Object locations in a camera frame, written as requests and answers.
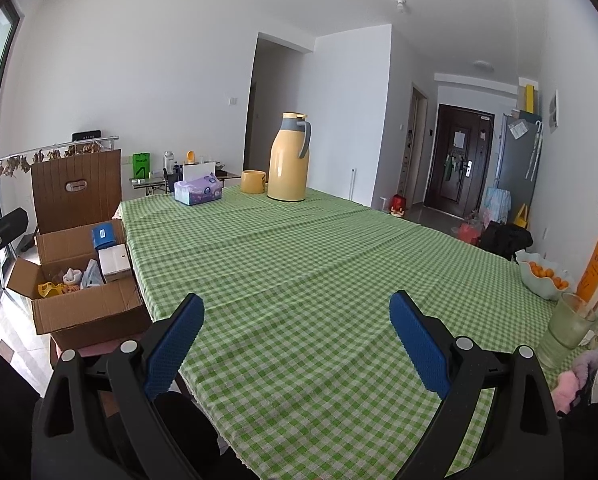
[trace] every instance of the light blue bag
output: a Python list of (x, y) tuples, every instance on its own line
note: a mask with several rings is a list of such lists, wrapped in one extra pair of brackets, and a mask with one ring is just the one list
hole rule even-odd
[(486, 199), (480, 212), (484, 227), (490, 222), (506, 223), (510, 212), (510, 192), (505, 189), (489, 187), (486, 189)]

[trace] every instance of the fruit bowl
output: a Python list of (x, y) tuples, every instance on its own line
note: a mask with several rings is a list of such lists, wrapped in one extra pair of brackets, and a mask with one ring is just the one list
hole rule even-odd
[[(519, 264), (519, 272), (521, 273), (521, 281), (532, 292), (544, 298), (545, 300), (557, 301), (562, 292), (575, 292), (574, 279), (567, 270), (564, 270), (559, 264), (543, 259), (539, 254), (526, 253), (525, 251), (517, 251), (515, 253), (517, 263)], [(552, 278), (539, 278), (532, 272), (530, 263), (534, 262), (542, 266), (544, 269), (552, 269), (554, 276), (568, 282), (568, 286), (559, 289), (554, 285)]]

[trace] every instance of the drying rack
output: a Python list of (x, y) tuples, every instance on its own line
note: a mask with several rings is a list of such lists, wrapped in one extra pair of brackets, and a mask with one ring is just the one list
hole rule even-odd
[[(108, 151), (112, 151), (114, 150), (114, 142), (116, 140), (119, 140), (119, 137), (101, 137), (99, 139), (85, 139), (85, 140), (74, 140), (73, 142), (64, 142), (62, 144), (51, 144), (50, 146), (42, 146), (41, 148), (35, 148), (33, 150), (25, 150), (24, 152), (18, 152), (18, 153), (11, 153), (10, 155), (6, 155), (6, 156), (1, 156), (0, 157), (0, 162), (6, 161), (9, 158), (13, 158), (13, 157), (22, 157), (22, 156), (34, 156), (35, 153), (46, 153), (46, 152), (53, 152), (54, 150), (59, 150), (60, 148), (69, 148), (70, 146), (79, 146), (79, 145), (83, 145), (83, 144), (98, 144), (99, 147), (101, 148), (100, 150), (102, 152), (108, 152)], [(80, 153), (75, 153), (74, 155), (68, 155), (68, 156), (77, 156), (80, 155)], [(3, 218), (3, 213), (1, 212), (1, 199), (0, 199), (0, 218)], [(12, 244), (8, 245), (10, 247), (10, 251), (12, 251), (12, 254), (16, 256), (14, 247), (12, 246)], [(1, 254), (0, 254), (0, 280), (1, 280), (1, 289), (5, 289), (6, 285), (5, 282), (3, 280), (3, 268), (1, 265)]]

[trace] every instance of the green checkered tablecloth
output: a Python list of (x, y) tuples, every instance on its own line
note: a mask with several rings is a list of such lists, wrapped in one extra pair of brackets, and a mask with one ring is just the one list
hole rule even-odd
[[(238, 187), (192, 207), (172, 195), (122, 203), (130, 255), (154, 319), (188, 292), (205, 322), (181, 374), (262, 479), (392, 479), (439, 405), (388, 316), (405, 289), (482, 348), (536, 346), (551, 304), (518, 267), (459, 240), (309, 190), (301, 203)], [(469, 464), (483, 392), (454, 463)]]

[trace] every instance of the ceiling light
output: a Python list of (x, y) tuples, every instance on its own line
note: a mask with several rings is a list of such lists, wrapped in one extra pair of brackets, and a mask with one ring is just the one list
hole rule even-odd
[(495, 71), (495, 67), (493, 67), (492, 64), (488, 63), (487, 61), (475, 61), (473, 63), (473, 66), (481, 72), (493, 73)]

